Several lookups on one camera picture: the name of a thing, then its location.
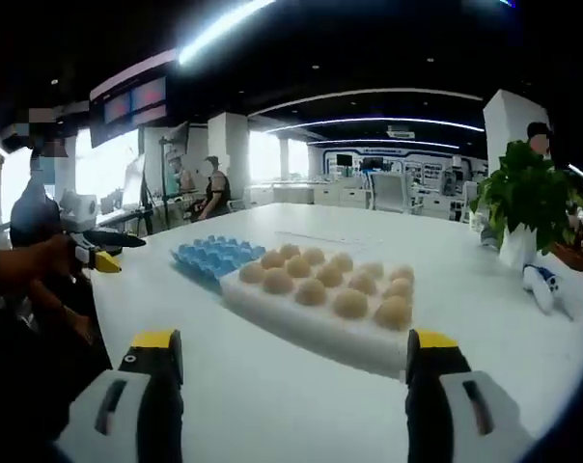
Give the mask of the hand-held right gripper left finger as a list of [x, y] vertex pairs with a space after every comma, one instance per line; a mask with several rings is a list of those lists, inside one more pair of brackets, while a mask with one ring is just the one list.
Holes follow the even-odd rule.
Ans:
[[71, 404], [60, 462], [181, 462], [183, 364], [178, 330], [136, 335], [118, 368]]

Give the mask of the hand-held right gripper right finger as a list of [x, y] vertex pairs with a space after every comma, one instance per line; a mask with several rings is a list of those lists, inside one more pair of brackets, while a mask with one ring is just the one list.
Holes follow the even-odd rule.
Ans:
[[405, 384], [409, 462], [517, 462], [534, 444], [516, 402], [443, 334], [409, 331]]

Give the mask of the person's left hand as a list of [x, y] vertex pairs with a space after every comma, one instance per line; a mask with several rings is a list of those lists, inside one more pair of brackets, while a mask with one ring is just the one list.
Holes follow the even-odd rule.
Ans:
[[65, 234], [57, 234], [28, 247], [27, 251], [36, 251], [37, 258], [35, 277], [27, 284], [28, 296], [55, 320], [65, 322], [81, 339], [92, 345], [94, 335], [90, 319], [65, 305], [43, 282], [49, 276], [69, 275], [75, 261], [74, 247], [70, 238]]

